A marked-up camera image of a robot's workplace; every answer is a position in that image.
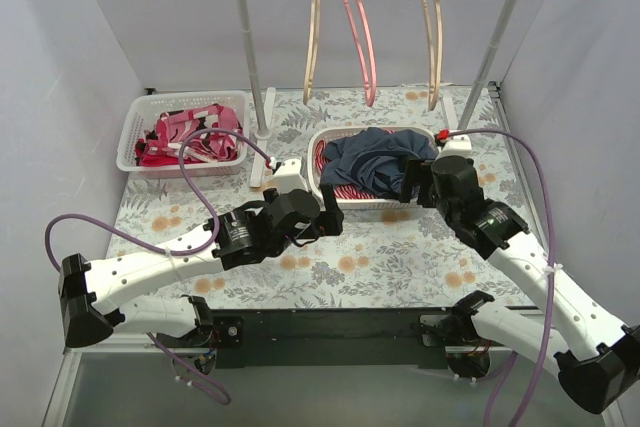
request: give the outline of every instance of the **beige hanger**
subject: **beige hanger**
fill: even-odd
[[[427,45],[429,46],[429,110],[433,110],[438,105],[440,97],[440,78],[442,76],[442,12],[440,0],[433,0],[433,8],[436,13],[436,34],[437,44],[433,44],[433,27],[431,25],[431,14],[429,13],[429,3],[422,0],[424,10],[424,22],[427,26]]]
[[[304,86],[302,90],[302,102],[309,103],[313,74],[316,70],[318,57],[318,37],[320,31],[320,0],[311,0],[311,22],[309,23],[309,48],[307,50],[307,66],[304,71]]]

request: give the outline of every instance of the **laundry basket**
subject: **laundry basket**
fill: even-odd
[[[139,97],[127,114],[118,144],[116,165],[125,172],[139,172],[145,177],[172,178],[181,177],[178,165],[160,167],[140,167],[136,165],[136,142],[144,138],[145,131],[155,128],[162,112],[189,110],[220,104],[235,110],[245,134],[249,132],[249,101],[247,94],[241,91],[228,92],[187,92],[180,94],[145,95]],[[240,164],[247,157],[247,146],[238,142],[238,157],[226,162],[206,162],[187,164],[189,174],[197,177],[203,175],[230,175],[240,172]]]
[[[368,129],[369,127],[377,127],[379,129],[396,132],[399,130],[413,130],[418,134],[424,135],[429,138],[429,143],[435,150],[435,140],[434,136],[428,130],[423,129],[422,127],[416,127],[415,125],[359,125],[359,126],[351,126],[351,127],[330,127],[328,129],[324,129],[319,131],[316,135],[313,136],[311,142],[309,142],[309,151],[307,153],[307,178],[309,179],[309,185],[311,188],[311,192],[318,198],[322,199],[322,193],[320,192],[320,170],[316,167],[316,163],[314,162],[315,149],[319,142],[326,141],[331,142],[332,140],[342,139],[344,137],[351,137],[353,135],[362,132],[363,130]],[[397,200],[387,200],[387,199],[356,199],[356,200],[346,200],[346,199],[336,199],[338,202],[338,206],[341,209],[406,209],[406,208],[415,208],[419,207],[418,204],[415,203],[415,200],[412,200],[409,204],[401,204]]]

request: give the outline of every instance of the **white wall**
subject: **white wall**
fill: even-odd
[[[141,85],[95,0],[0,0],[0,425],[40,425],[63,350],[53,216],[114,219],[116,140]],[[102,256],[107,235],[67,223],[59,257]]]
[[[470,84],[504,0],[443,0],[443,80]],[[502,80],[543,0],[521,0],[491,78]],[[98,0],[145,86],[248,88],[235,0]],[[364,0],[380,85],[425,83],[421,0]],[[263,87],[300,88],[310,0],[249,0]],[[322,0],[316,86],[362,84],[342,0]]]
[[[638,0],[546,0],[503,86],[512,130],[545,168],[561,261],[630,325],[640,323],[639,26]],[[621,402],[627,425],[640,425],[639,392]]]

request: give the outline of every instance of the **flower pattern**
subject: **flower pattern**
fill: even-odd
[[[458,115],[469,89],[446,87]],[[279,91],[268,151],[279,159],[305,158],[320,129],[346,125],[421,124],[437,132],[444,126],[438,109],[427,111],[422,88],[381,88],[373,107],[361,90],[314,91],[309,106],[297,91]],[[498,117],[485,91],[471,127],[496,127]],[[530,222],[519,178],[500,136],[475,135],[473,157],[485,194],[508,203]],[[261,198],[269,188],[252,190],[247,179],[252,154],[234,176],[197,177],[196,185],[218,212]],[[116,227],[154,244],[179,236],[208,218],[205,207],[183,179],[145,179],[130,175]],[[108,255],[140,250],[113,236]],[[426,209],[346,211],[344,233],[302,249],[290,247],[278,259],[175,283],[149,295],[177,298],[201,295],[214,309],[422,307],[452,305],[481,289],[510,305],[531,305],[501,272],[460,243],[437,212]]]

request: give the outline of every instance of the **pink hanger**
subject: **pink hanger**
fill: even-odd
[[[351,24],[351,33],[353,34],[353,41],[356,44],[356,50],[358,51],[358,56],[360,57],[360,68],[362,69],[362,78],[364,80],[365,101],[367,105],[371,107],[376,98],[377,76],[376,76],[376,59],[373,52],[373,42],[371,41],[371,33],[369,32],[369,22],[367,22],[367,14],[364,11],[364,5],[362,5],[362,0],[356,0],[356,3],[358,4],[358,10],[360,11],[360,19],[362,20],[364,36],[367,41],[367,50],[369,52],[369,65],[371,69],[371,74],[369,74],[367,69],[367,64],[364,58],[362,44],[360,42],[360,36],[358,35],[358,29],[356,28],[356,24],[353,20],[353,13],[351,11],[351,6],[349,5],[349,0],[342,0],[342,1],[344,2],[344,8],[347,11],[347,17],[349,18],[349,23]]]

